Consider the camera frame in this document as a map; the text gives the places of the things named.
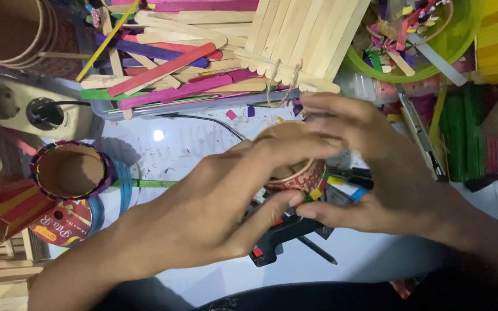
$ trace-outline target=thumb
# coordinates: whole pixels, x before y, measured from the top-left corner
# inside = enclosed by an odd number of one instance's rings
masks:
[[[359,205],[335,206],[324,202],[311,202],[303,204],[297,208],[297,215],[305,218],[315,219],[328,227],[356,229],[359,212],[362,207]]]
[[[304,195],[299,190],[287,190],[268,198],[230,237],[234,244],[253,249],[257,241],[291,206],[301,203]]]

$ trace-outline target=plastic bowl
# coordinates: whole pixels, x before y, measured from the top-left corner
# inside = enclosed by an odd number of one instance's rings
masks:
[[[456,62],[462,57],[464,52],[466,52],[474,41],[481,24],[480,2],[478,0],[458,0],[453,1],[453,4],[453,18],[447,27],[435,38],[428,41],[428,44],[450,64]],[[442,10],[437,9],[435,12],[440,18],[438,22],[425,33],[426,36],[433,34],[439,27],[445,24],[449,10],[448,7],[443,7]],[[352,46],[349,47],[343,64],[356,73],[362,73],[374,79],[391,83],[416,82],[427,79],[440,72],[439,69],[433,65],[427,66],[424,63],[419,62],[419,64],[414,67],[416,74],[413,76],[406,76],[399,68],[394,69],[389,74],[384,74],[368,66],[359,57]]]

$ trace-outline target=dark clothing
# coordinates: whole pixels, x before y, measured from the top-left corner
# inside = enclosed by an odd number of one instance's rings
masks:
[[[159,292],[161,299],[148,293]],[[174,296],[175,301],[163,301]],[[93,310],[193,310],[156,278],[126,282]],[[318,282],[270,286],[225,297],[202,307],[208,310],[498,310],[498,286],[456,271],[436,272],[405,301],[389,283]]]

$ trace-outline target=right hand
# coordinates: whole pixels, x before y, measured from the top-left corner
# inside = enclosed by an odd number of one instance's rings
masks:
[[[334,115],[312,118],[310,130],[340,139],[348,150],[360,152],[375,187],[355,205],[312,202],[297,209],[299,216],[330,227],[428,236],[452,212],[440,200],[456,190],[434,181],[419,147],[397,133],[372,103],[310,92],[301,95],[301,102],[307,112]]]

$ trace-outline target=popsicle stick panel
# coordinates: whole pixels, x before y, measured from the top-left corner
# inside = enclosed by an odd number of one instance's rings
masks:
[[[243,57],[236,53],[242,60],[241,67],[290,85],[299,65],[302,70],[296,87],[331,91],[333,73],[337,73],[349,49],[347,42],[354,37],[364,16],[363,8],[370,1],[261,0],[245,53]]]

